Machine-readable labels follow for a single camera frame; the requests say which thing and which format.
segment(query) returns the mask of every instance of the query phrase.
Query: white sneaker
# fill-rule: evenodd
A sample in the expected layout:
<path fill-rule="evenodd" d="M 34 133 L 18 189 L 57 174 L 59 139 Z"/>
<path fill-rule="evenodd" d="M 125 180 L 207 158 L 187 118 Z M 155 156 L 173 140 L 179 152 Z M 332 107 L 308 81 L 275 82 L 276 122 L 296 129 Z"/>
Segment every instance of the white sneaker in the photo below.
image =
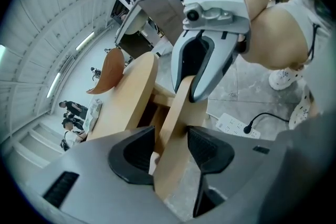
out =
<path fill-rule="evenodd" d="M 300 103 L 295 107 L 290 116 L 288 127 L 293 130 L 298 124 L 303 122 L 307 117 L 310 109 L 309 89 L 307 85 L 303 87 Z"/>
<path fill-rule="evenodd" d="M 269 85 L 276 91 L 289 87 L 293 82 L 302 79 L 302 70 L 295 71 L 290 68 L 273 71 L 269 77 Z"/>

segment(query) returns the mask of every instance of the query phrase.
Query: power strip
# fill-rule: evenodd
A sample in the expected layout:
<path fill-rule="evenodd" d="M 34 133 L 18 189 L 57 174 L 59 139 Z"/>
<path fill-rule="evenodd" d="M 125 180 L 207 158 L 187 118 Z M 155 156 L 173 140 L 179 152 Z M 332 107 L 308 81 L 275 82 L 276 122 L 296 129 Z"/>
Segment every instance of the power strip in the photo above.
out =
<path fill-rule="evenodd" d="M 259 139 L 260 133 L 254 129 L 252 129 L 249 134 L 244 133 L 244 127 L 246 125 L 247 124 L 237 120 L 236 118 L 226 113 L 223 113 L 216 123 L 216 127 L 220 129 L 223 133 Z"/>

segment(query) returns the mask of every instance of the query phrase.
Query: cable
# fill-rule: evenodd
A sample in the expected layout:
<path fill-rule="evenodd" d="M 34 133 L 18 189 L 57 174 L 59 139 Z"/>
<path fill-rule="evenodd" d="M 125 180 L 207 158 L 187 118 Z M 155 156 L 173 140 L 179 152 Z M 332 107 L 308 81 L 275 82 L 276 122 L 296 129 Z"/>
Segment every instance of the cable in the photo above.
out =
<path fill-rule="evenodd" d="M 218 117 L 216 117 L 215 115 L 212 115 L 211 113 L 206 113 L 206 114 L 208 114 L 209 116 L 211 116 L 211 117 L 215 118 L 216 120 L 219 120 L 219 118 L 218 118 Z"/>
<path fill-rule="evenodd" d="M 282 121 L 284 121 L 284 122 L 289 122 L 289 120 L 285 120 L 285 119 L 283 119 L 283 118 L 281 118 L 281 117 L 279 117 L 279 116 L 276 116 L 276 115 L 274 115 L 274 114 L 267 113 L 267 112 L 263 112 L 263 113 L 260 113 L 260 114 L 256 115 L 256 116 L 253 118 L 253 120 L 251 120 L 251 122 L 250 122 L 246 127 L 244 127 L 244 133 L 249 134 L 249 133 L 251 132 L 253 121 L 254 121 L 256 118 L 258 118 L 259 116 L 261 116 L 261 115 L 270 115 L 270 116 L 273 116 L 273 117 L 275 117 L 275 118 L 277 118 L 277 119 L 280 119 L 280 120 L 282 120 Z"/>

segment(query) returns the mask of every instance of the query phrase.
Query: person's leg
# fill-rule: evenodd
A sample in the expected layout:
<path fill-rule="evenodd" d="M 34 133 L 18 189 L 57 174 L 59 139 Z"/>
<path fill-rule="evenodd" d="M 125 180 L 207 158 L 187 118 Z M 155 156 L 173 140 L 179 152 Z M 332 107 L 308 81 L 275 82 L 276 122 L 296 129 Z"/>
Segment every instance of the person's leg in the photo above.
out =
<path fill-rule="evenodd" d="M 81 130 L 81 131 L 83 131 L 84 129 L 83 129 L 83 125 L 82 124 L 80 124 L 79 122 L 76 122 L 75 123 L 75 127 L 77 127 L 79 130 Z"/>
<path fill-rule="evenodd" d="M 87 113 L 88 113 L 88 108 L 86 108 L 85 106 L 83 106 L 82 107 L 82 112 L 79 114 L 79 117 L 82 118 L 83 120 L 85 120 Z"/>
<path fill-rule="evenodd" d="M 313 26 L 306 8 L 296 3 L 281 4 L 264 10 L 251 22 L 249 52 L 242 54 L 248 62 L 259 63 L 271 70 L 269 83 L 275 90 L 290 86 L 302 78 L 300 70 L 308 59 L 313 40 Z M 293 111 L 289 127 L 293 129 L 305 120 L 312 100 L 305 86 L 300 103 Z"/>
<path fill-rule="evenodd" d="M 311 100 L 311 103 L 310 103 L 310 109 L 308 112 L 308 117 L 313 118 L 319 114 L 319 110 L 317 108 L 316 101 L 312 96 L 310 97 L 310 100 Z"/>
<path fill-rule="evenodd" d="M 308 57 L 306 38 L 293 16 L 277 6 L 268 8 L 251 22 L 246 61 L 271 70 L 303 64 Z"/>

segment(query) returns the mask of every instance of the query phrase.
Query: wooden table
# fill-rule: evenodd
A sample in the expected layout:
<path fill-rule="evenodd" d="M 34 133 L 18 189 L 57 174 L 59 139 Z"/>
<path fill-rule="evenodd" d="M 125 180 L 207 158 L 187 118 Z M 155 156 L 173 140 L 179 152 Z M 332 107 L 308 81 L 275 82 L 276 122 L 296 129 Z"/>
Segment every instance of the wooden table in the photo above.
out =
<path fill-rule="evenodd" d="M 164 200 L 178 186 L 190 158 L 185 129 L 202 125 L 207 100 L 190 103 L 193 77 L 186 77 L 176 95 L 155 84 L 158 59 L 147 52 L 124 70 L 119 84 L 97 97 L 103 102 L 98 121 L 87 140 L 141 126 L 155 126 L 155 152 L 160 161 L 154 187 Z"/>

